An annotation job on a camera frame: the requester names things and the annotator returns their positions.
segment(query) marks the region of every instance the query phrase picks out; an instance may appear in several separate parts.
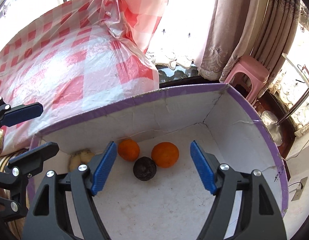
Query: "wall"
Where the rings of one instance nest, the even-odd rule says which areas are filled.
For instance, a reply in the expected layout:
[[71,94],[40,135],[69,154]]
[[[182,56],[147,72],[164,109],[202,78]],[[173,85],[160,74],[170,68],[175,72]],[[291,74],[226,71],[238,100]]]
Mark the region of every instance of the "wall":
[[[297,154],[308,140],[309,132],[299,139],[296,139],[288,157]],[[287,165],[291,175],[289,185],[300,181],[300,179],[304,177],[308,177],[306,186],[299,200],[291,202],[298,184],[289,187],[289,206],[284,217],[284,223],[287,231],[287,239],[290,239],[309,215],[309,143],[307,143],[307,146],[296,158],[288,160]]]

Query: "red checkered plastic sheet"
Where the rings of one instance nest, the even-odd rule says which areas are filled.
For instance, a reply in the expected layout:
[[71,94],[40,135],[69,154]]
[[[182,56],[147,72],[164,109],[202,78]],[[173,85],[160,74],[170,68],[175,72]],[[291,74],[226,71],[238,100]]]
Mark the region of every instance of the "red checkered plastic sheet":
[[41,117],[6,128],[2,154],[74,115],[159,88],[144,53],[168,0],[71,0],[21,30],[0,52],[0,96],[40,102]]

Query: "beige curtain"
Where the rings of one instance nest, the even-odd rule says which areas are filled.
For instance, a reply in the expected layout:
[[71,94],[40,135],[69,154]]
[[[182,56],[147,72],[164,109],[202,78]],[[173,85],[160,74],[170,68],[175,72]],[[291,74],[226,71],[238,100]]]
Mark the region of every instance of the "beige curtain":
[[288,53],[296,34],[300,13],[300,0],[269,0],[260,33],[251,56],[263,64],[270,72],[267,84],[258,97],[271,88]]
[[249,55],[268,0],[216,0],[199,74],[224,82],[235,62]]

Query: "passion fruit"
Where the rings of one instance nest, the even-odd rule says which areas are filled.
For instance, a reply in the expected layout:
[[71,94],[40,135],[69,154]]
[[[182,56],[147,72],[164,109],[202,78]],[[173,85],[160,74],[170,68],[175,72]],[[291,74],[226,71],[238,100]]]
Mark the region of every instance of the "passion fruit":
[[133,165],[133,174],[142,181],[148,181],[154,177],[157,172],[157,166],[154,161],[148,157],[139,158]]

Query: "metal screw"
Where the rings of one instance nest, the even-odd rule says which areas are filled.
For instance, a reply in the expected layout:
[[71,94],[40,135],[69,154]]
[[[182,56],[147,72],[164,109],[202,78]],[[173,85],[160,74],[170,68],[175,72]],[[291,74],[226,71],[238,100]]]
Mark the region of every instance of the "metal screw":
[[222,169],[223,171],[227,171],[229,170],[229,165],[225,163],[220,164],[220,169]]
[[15,176],[15,177],[19,176],[19,169],[17,167],[14,167],[12,169],[12,175]]
[[11,202],[10,206],[14,212],[18,211],[18,205],[16,204],[16,202]]
[[52,177],[54,175],[54,171],[48,171],[47,172],[47,177]]
[[258,171],[258,170],[254,170],[253,171],[253,174],[255,175],[255,176],[261,176],[261,171]]
[[81,164],[81,165],[78,167],[78,170],[79,170],[79,171],[85,171],[87,168],[88,168],[88,166],[87,166],[86,164]]

